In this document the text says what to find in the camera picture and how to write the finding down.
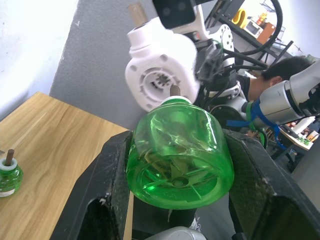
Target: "transparent green container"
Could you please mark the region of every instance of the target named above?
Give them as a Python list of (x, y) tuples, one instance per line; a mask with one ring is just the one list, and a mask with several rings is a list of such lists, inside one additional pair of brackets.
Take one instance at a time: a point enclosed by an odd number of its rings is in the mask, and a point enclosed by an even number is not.
[(12, 159), (11, 166), (5, 166), (5, 161), (5, 158), (0, 160), (0, 197), (7, 197), (17, 192), (24, 176), (16, 159)]
[(170, 97), (133, 132), (126, 176), (142, 201), (165, 209), (194, 209), (224, 196), (234, 181), (218, 121), (184, 97)]

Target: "yellow object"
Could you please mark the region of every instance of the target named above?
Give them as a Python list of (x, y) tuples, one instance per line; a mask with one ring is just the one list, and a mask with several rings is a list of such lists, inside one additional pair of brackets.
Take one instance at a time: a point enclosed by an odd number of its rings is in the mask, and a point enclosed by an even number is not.
[(240, 28), (244, 28), (247, 25), (247, 12), (243, 8), (240, 8), (234, 18), (231, 20), (235, 25)]
[[(76, 180), (104, 143), (124, 131), (42, 93), (2, 120), (0, 150), (15, 150), (24, 177), (18, 192), (0, 199), (0, 239), (48, 240)], [(132, 205), (131, 193), (125, 240), (131, 239)]]

